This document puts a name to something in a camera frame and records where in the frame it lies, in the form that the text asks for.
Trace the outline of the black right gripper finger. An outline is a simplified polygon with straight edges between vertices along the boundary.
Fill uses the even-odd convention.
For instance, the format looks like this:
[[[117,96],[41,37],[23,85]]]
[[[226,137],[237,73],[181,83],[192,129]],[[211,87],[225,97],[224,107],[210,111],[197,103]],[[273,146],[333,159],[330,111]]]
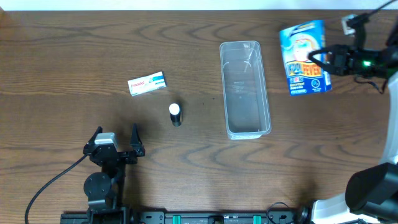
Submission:
[[[333,47],[327,46],[318,50],[311,51],[308,54],[308,59],[332,59],[333,58]]]
[[[320,67],[324,72],[327,72],[329,74],[333,73],[332,64],[330,62],[330,54],[328,52],[327,53],[310,52],[308,54],[308,59],[311,62],[313,62],[315,65]]]

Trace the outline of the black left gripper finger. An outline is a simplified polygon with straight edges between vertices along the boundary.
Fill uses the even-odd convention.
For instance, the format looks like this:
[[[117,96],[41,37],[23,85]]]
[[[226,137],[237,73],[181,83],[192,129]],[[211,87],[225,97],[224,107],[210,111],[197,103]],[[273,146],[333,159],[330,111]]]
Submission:
[[[101,126],[98,126],[96,131],[94,132],[94,134],[92,135],[92,137],[89,139],[87,145],[88,146],[93,146],[95,145],[95,139],[97,137],[97,135],[99,135],[100,133],[103,132],[103,128]]]
[[[135,151],[143,151],[143,143],[139,137],[138,129],[137,129],[137,124],[134,123],[132,126],[132,133],[131,133],[131,138],[130,138],[130,143],[129,145],[135,150]]]

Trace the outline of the blue Kool Fever box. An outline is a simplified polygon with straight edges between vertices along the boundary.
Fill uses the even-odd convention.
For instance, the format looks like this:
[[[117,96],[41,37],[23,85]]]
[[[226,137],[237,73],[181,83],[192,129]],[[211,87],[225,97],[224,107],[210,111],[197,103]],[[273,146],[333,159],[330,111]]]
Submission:
[[[324,22],[314,20],[279,32],[282,59],[291,96],[324,93],[332,89],[331,78],[308,59],[310,52],[325,46]]]

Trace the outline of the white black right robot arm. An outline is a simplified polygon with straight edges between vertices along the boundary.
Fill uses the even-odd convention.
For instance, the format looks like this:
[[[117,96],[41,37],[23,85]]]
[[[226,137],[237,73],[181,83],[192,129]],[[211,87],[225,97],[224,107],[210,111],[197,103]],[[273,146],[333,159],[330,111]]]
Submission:
[[[397,28],[392,29],[385,49],[365,49],[368,17],[342,20],[344,29],[353,30],[352,45],[331,45],[308,57],[332,75],[352,75],[361,78],[361,83],[370,83],[373,77],[383,79],[383,86],[376,90],[389,93],[384,150],[377,165],[351,176],[343,193],[303,208],[297,219],[302,223],[397,223]]]

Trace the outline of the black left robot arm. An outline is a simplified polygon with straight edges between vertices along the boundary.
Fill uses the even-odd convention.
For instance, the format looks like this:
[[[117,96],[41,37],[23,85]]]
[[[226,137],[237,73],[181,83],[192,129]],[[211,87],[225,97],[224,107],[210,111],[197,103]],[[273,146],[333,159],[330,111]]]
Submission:
[[[132,126],[130,151],[118,151],[115,133],[104,133],[98,127],[83,148],[83,154],[101,167],[85,180],[83,190],[88,197],[87,220],[89,224],[128,224],[135,217],[122,203],[126,166],[136,164],[138,157],[145,156],[145,148],[139,137],[137,125]]]

